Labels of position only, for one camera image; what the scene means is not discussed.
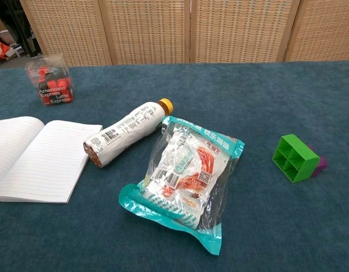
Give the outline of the purple building block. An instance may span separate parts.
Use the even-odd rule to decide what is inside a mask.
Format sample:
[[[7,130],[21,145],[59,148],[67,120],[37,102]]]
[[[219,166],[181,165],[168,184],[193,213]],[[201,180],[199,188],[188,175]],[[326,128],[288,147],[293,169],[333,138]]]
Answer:
[[[317,153],[315,152],[315,149],[311,145],[308,145],[308,149],[311,150],[315,155],[317,155]],[[306,170],[307,178],[316,177],[320,172],[322,172],[328,166],[327,160],[324,156],[322,155],[321,156],[317,155],[317,156],[319,157],[319,162],[314,168],[312,168],[314,164],[312,162],[312,160],[314,159],[314,156],[311,155],[310,159],[308,158],[308,156],[306,156],[307,157],[307,159],[305,159],[306,168],[308,168],[309,164],[311,164],[311,169],[313,170],[312,173],[310,173],[309,169]]]

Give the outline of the woven folding screen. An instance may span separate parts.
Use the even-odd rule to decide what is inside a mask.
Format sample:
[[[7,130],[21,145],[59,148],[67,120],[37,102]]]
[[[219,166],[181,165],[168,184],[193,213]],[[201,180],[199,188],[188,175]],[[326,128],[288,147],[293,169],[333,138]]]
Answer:
[[[349,60],[349,0],[20,0],[71,66]]]

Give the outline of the teal clear snack bag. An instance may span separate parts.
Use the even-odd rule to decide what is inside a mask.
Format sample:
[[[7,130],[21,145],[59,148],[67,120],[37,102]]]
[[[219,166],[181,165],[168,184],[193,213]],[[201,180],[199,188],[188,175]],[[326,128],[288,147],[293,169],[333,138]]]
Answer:
[[[139,217],[191,234],[217,256],[228,180],[244,146],[237,138],[164,117],[144,179],[124,186],[119,204]]]

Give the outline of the blue table mat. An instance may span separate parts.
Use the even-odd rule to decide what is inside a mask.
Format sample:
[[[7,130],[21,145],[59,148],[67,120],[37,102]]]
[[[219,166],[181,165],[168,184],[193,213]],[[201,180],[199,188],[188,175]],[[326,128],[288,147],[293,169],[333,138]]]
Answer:
[[[349,272],[349,61],[0,69],[0,272]]]

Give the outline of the white lined notebook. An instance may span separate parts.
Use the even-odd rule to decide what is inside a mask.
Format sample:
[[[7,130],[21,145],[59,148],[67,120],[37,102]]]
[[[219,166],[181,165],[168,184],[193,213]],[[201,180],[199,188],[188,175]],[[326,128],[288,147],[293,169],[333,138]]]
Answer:
[[[68,203],[102,125],[35,117],[0,120],[0,202]]]

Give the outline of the clear box of coffee capsules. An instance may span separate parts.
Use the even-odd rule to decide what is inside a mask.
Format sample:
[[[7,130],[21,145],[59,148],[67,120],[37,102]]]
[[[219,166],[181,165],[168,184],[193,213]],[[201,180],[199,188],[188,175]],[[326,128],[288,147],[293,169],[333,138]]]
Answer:
[[[72,78],[62,54],[35,57],[27,62],[25,71],[43,105],[61,105],[74,100]]]

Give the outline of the green building block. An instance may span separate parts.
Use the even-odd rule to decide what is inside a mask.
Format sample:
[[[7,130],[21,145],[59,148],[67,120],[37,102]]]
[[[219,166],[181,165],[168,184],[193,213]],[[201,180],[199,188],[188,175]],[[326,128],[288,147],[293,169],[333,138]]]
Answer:
[[[291,183],[311,177],[321,158],[300,138],[287,134],[280,138],[272,161]]]

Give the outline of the white labelled bottle yellow cap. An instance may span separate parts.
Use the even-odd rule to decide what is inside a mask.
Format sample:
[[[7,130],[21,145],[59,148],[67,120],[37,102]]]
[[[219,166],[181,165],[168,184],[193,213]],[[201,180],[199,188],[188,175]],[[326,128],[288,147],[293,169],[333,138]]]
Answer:
[[[130,145],[153,133],[173,110],[167,98],[146,102],[110,127],[88,137],[83,143],[84,151],[95,165],[103,168]]]

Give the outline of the orange white bag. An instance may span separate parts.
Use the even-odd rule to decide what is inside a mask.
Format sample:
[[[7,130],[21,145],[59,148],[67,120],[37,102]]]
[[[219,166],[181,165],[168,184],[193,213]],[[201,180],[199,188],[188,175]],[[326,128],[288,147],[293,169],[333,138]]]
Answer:
[[[15,55],[14,48],[7,46],[0,42],[0,60],[6,60],[6,58],[13,57]]]

